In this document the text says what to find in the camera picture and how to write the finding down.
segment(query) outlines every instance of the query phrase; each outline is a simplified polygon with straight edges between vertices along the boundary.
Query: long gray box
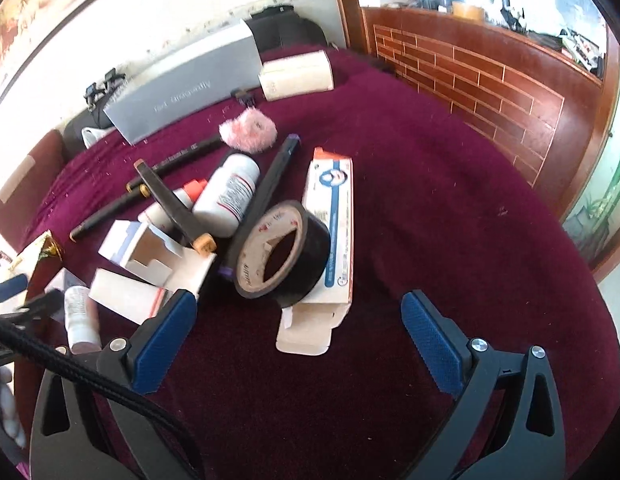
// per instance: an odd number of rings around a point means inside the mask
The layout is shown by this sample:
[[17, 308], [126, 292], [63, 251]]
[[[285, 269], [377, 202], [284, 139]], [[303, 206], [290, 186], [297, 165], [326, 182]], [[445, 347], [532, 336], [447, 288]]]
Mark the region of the long gray box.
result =
[[260, 86], [261, 68], [250, 27], [241, 21], [154, 62], [119, 87], [104, 112], [136, 144], [235, 89]]

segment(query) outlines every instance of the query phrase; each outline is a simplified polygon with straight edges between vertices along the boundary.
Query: barcode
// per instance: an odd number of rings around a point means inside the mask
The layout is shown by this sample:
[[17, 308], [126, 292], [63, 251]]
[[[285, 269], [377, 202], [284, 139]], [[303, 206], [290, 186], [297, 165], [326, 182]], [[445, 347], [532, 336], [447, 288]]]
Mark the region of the barcode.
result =
[[328, 222], [328, 212], [327, 211], [315, 211], [314, 216], [316, 216], [321, 222]]

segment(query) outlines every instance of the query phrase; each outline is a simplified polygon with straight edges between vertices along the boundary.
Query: brick pattern wood panel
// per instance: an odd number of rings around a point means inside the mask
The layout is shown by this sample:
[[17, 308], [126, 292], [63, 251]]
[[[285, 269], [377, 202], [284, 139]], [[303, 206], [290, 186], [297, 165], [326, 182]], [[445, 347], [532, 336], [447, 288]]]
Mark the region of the brick pattern wood panel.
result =
[[476, 52], [374, 25], [376, 53], [397, 76], [449, 107], [490, 139], [534, 186], [552, 144], [564, 98]]

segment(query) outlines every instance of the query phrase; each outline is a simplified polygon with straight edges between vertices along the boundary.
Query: blue stripe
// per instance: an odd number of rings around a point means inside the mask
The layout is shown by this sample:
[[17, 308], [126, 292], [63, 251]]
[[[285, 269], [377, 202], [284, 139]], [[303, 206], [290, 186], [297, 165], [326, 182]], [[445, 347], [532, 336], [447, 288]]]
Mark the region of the blue stripe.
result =
[[127, 229], [125, 230], [125, 240], [123, 240], [123, 243], [119, 246], [118, 251], [114, 254], [114, 256], [110, 258], [110, 261], [119, 265], [121, 264], [121, 261], [123, 260], [123, 255], [132, 243], [134, 235], [136, 235], [139, 227], [141, 227], [140, 222], [130, 222]]
[[[340, 170], [341, 164], [334, 161], [334, 169]], [[332, 202], [330, 205], [330, 257], [325, 267], [325, 286], [334, 286], [337, 259], [337, 232], [339, 230], [339, 186], [332, 187]]]

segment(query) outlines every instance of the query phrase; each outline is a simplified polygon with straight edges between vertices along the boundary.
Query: small white bottle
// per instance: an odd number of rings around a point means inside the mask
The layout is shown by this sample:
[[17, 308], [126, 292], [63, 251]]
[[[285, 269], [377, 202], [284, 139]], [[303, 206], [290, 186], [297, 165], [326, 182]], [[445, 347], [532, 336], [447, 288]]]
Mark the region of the small white bottle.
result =
[[259, 166], [247, 155], [230, 155], [210, 177], [192, 213], [212, 236], [229, 238], [243, 218], [259, 179]]
[[[183, 202], [185, 207], [192, 209], [192, 206], [199, 199], [206, 185], [206, 180], [192, 180], [181, 189], [175, 189], [174, 194]], [[143, 211], [138, 218], [139, 222], [152, 224], [164, 233], [170, 231], [174, 227], [170, 217], [157, 202], [154, 202], [149, 208]]]
[[73, 354], [87, 354], [101, 350], [98, 335], [98, 307], [88, 294], [86, 286], [75, 285], [65, 291], [65, 330], [68, 346]]

